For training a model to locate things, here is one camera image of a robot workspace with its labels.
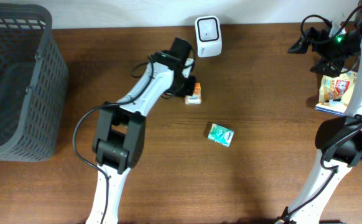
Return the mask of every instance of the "mesh basket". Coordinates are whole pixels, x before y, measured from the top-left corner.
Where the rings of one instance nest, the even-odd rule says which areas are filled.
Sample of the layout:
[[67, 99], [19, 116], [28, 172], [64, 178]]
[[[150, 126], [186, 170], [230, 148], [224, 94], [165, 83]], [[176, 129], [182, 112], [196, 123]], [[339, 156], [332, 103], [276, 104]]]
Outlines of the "mesh basket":
[[0, 4], [0, 160], [54, 153], [68, 69], [51, 26], [41, 6]]

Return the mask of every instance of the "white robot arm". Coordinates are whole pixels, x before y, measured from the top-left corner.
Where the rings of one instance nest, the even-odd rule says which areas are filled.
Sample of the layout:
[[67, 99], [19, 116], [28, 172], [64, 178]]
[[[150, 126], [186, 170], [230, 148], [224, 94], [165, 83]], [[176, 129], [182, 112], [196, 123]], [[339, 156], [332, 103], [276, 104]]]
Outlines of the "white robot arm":
[[[105, 103], [87, 112], [79, 121], [73, 135], [76, 155], [98, 170], [98, 183], [93, 208], [86, 224], [117, 223], [123, 186], [130, 170], [137, 164], [144, 147], [145, 120], [162, 94], [192, 95], [196, 79], [190, 76], [195, 61], [188, 58], [192, 46], [176, 38], [170, 50], [149, 56], [146, 70], [132, 90], [116, 103]], [[92, 112], [100, 111], [93, 152], [98, 165], [85, 160], [76, 148], [80, 123]], [[125, 125], [127, 133], [114, 126]]]
[[[335, 38], [324, 44], [317, 43], [326, 41], [323, 39], [312, 42], [308, 40], [308, 44], [312, 44], [313, 51], [317, 51], [324, 58], [321, 61], [322, 64], [314, 67], [314, 71], [317, 73], [338, 75], [334, 74], [335, 71], [338, 71], [333, 66], [334, 61], [337, 59], [343, 61], [344, 58], [358, 52], [361, 54], [361, 63], [355, 89], [344, 116], [326, 121], [320, 126], [315, 140], [318, 150], [313, 169], [300, 195], [285, 209], [282, 218], [278, 219], [276, 224], [318, 224], [322, 211], [337, 185], [353, 166], [362, 161], [362, 12], [357, 18], [357, 30], [338, 36], [339, 40], [344, 42], [339, 42]], [[311, 32], [309, 35], [311, 39], [314, 39], [315, 34]], [[303, 36], [300, 42], [305, 41], [307, 39]], [[353, 47], [354, 45], [359, 45], [358, 52], [352, 50], [356, 49]], [[296, 45], [291, 48], [294, 52], [289, 51], [290, 53], [298, 51], [294, 47]]]

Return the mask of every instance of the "wood grain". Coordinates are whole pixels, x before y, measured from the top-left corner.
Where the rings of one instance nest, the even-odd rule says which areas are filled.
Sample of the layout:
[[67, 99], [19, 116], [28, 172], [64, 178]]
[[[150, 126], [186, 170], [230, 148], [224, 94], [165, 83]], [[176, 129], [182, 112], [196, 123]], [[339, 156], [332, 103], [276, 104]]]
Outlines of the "wood grain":
[[[298, 24], [223, 26], [223, 52], [198, 58], [193, 75], [203, 103], [159, 100], [147, 118], [141, 160], [126, 181], [122, 223], [232, 223], [275, 218], [299, 194], [315, 159], [319, 76], [312, 53], [289, 55]], [[0, 223], [75, 224], [90, 214], [97, 173], [76, 158], [80, 117], [116, 101], [136, 80], [133, 66], [168, 49], [174, 37], [195, 45], [193, 27], [55, 30], [70, 84], [57, 151], [45, 162], [0, 162]], [[93, 160], [97, 114], [78, 147]], [[208, 124], [235, 131], [229, 148], [207, 140]], [[324, 220], [362, 223], [362, 163], [341, 182]]]

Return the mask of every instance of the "small white speaker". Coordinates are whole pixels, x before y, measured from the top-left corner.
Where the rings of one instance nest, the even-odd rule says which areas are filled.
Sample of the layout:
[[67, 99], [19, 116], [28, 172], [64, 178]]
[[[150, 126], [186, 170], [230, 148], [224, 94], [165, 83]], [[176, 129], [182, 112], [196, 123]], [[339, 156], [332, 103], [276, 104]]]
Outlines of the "small white speaker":
[[223, 40], [217, 17], [203, 16], [196, 19], [195, 33], [199, 57], [212, 57], [221, 54]]

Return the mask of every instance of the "green box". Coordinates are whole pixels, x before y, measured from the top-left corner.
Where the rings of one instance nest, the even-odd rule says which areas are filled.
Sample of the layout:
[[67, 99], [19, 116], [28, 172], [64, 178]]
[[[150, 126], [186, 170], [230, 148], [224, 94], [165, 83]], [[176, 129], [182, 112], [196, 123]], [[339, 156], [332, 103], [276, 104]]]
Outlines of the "green box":
[[223, 146], [229, 147], [232, 141], [234, 132], [228, 128], [224, 128], [218, 124], [212, 124], [208, 139], [220, 143]]

